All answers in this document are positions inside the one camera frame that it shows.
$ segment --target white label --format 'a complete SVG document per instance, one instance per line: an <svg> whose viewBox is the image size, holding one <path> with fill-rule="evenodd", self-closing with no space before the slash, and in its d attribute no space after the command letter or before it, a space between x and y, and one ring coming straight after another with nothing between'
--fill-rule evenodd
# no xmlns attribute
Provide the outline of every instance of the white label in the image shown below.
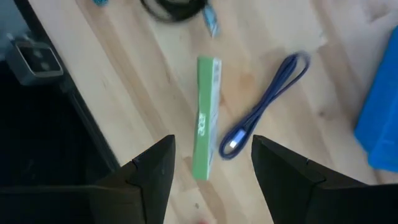
<svg viewBox="0 0 398 224"><path fill-rule="evenodd" d="M205 133L206 133L206 114L199 113L198 134L200 136L204 136Z"/></svg>
<svg viewBox="0 0 398 224"><path fill-rule="evenodd" d="M211 88L211 110L210 110L210 142L209 142L209 169L213 160L213 154L217 148L217 119L218 104L220 103L220 85L221 85L221 60L213 60L213 83Z"/></svg>

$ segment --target blue object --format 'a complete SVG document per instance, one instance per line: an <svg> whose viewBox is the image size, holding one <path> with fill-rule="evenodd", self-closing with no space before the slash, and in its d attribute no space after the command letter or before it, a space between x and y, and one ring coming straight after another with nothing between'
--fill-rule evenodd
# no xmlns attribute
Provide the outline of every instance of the blue object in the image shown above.
<svg viewBox="0 0 398 224"><path fill-rule="evenodd" d="M302 57L305 62L304 69L295 77L291 82L285 85L285 82L290 78L296 69L299 58ZM278 96L284 91L296 83L304 74L307 72L310 66L310 56L305 52L298 52L289 55L280 65L274 79L268 89L260 99L260 102L247 114L240 122L235 124L234 127L225 135L220 144L219 153L223 159L230 160L237 156L246 145L253 133L254 128L259 122L261 115ZM225 153L225 147L229 144L233 149L229 153Z"/></svg>
<svg viewBox="0 0 398 224"><path fill-rule="evenodd" d="M363 106L354 134L374 168L398 172L398 27Z"/></svg>
<svg viewBox="0 0 398 224"><path fill-rule="evenodd" d="M207 4L203 9L203 17L205 18L207 29L210 32L211 37L216 37L220 33L220 26L217 22L216 11L213 6Z"/></svg>
<svg viewBox="0 0 398 224"><path fill-rule="evenodd" d="M108 0L93 0L93 2L97 5L97 6L104 6L108 3Z"/></svg>

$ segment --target blue usb cable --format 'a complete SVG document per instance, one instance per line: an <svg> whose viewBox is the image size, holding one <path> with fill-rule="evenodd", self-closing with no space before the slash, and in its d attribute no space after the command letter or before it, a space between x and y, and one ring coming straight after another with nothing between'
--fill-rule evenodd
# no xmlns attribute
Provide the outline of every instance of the blue usb cable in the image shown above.
<svg viewBox="0 0 398 224"><path fill-rule="evenodd" d="M290 78L296 69L299 58L303 58L305 62L304 69L295 77L291 82L286 84L285 82ZM230 160L235 158L246 145L251 134L254 131L257 123L259 122L261 115L278 96L284 91L296 83L304 74L307 72L310 66L310 56L306 52L297 52L289 55L280 65L274 79L269 85L268 89L262 96L260 102L248 113L240 122L235 124L234 127L225 135L220 144L220 156L223 159ZM232 148L232 151L225 152L226 145Z"/></svg>

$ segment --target black surface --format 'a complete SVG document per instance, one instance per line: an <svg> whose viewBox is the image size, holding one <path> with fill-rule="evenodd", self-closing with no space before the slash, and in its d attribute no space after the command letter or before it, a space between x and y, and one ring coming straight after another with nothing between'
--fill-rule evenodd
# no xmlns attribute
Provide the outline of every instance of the black surface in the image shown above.
<svg viewBox="0 0 398 224"><path fill-rule="evenodd" d="M81 97L79 91L77 90L73 80L70 78L68 70L64 66L59 54L55 50L55 47L51 43L48 35L46 34L43 26L35 15L32 7L30 6L28 0L14 0L18 10L21 12L24 20L26 21L31 35L36 41L44 42L51 46L54 54L56 55L59 63L61 64L64 72L63 82L60 83L60 87L64 93L70 99L74 109L78 113L80 119L83 121L85 128L87 129L90 138L93 140L96 150L99 152L101 159L105 161L108 169L115 171L120 168L120 164L115 158L113 151L106 142L102 132L100 131L98 125L96 124L94 118L92 117L89 109L87 108L83 98Z"/></svg>
<svg viewBox="0 0 398 224"><path fill-rule="evenodd" d="M398 223L398 185L368 186L263 136L252 161L274 223Z"/></svg>
<svg viewBox="0 0 398 224"><path fill-rule="evenodd" d="M174 176L174 157L175 137L169 135L133 160L137 172L128 182L141 189L147 224L163 223Z"/></svg>
<svg viewBox="0 0 398 224"><path fill-rule="evenodd" d="M166 136L96 185L0 187L0 223L161 224L174 160Z"/></svg>
<svg viewBox="0 0 398 224"><path fill-rule="evenodd" d="M0 102L0 186L85 184L110 172L57 86L22 86L0 62Z"/></svg>

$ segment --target black cable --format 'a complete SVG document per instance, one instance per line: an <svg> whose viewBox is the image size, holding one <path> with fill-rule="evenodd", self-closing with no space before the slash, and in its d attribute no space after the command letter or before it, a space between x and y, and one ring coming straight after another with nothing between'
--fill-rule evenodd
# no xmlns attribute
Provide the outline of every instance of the black cable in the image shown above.
<svg viewBox="0 0 398 224"><path fill-rule="evenodd" d="M198 14L206 5L207 0L189 0L187 3L171 2L169 0L155 0L170 17L160 16L147 3L148 0L140 0L145 10L158 21L161 22L182 22Z"/></svg>
<svg viewBox="0 0 398 224"><path fill-rule="evenodd" d="M304 69L290 83L285 82L290 78L296 69L299 58L302 57L305 62ZM235 124L230 131L227 132L220 144L219 153L223 159L230 160L236 157L246 145L251 134L254 131L261 115L278 96L296 83L308 70L310 66L310 56L305 52L297 52L289 55L280 65L274 79L268 89L260 99L260 102L248 113L240 122ZM231 152L225 152L226 145L229 144L233 149Z"/></svg>

